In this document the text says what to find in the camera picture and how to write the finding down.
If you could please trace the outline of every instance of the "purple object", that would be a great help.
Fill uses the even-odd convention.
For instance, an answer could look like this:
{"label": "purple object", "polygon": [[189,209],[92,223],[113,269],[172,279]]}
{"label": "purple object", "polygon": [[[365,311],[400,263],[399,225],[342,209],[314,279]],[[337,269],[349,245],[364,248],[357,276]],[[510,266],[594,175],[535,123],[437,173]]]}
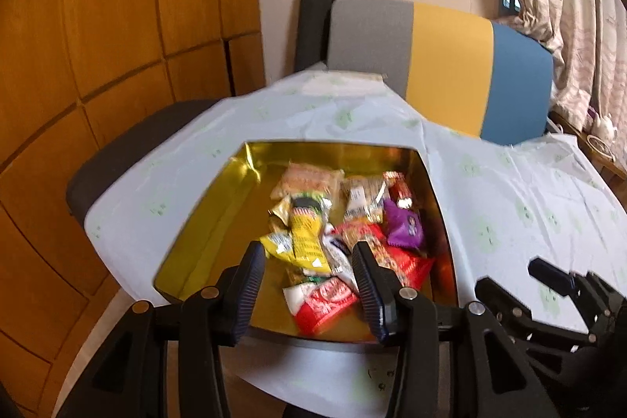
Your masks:
{"label": "purple object", "polygon": [[390,199],[383,201],[383,210],[388,245],[417,250],[424,240],[420,217],[409,209],[399,208]]}

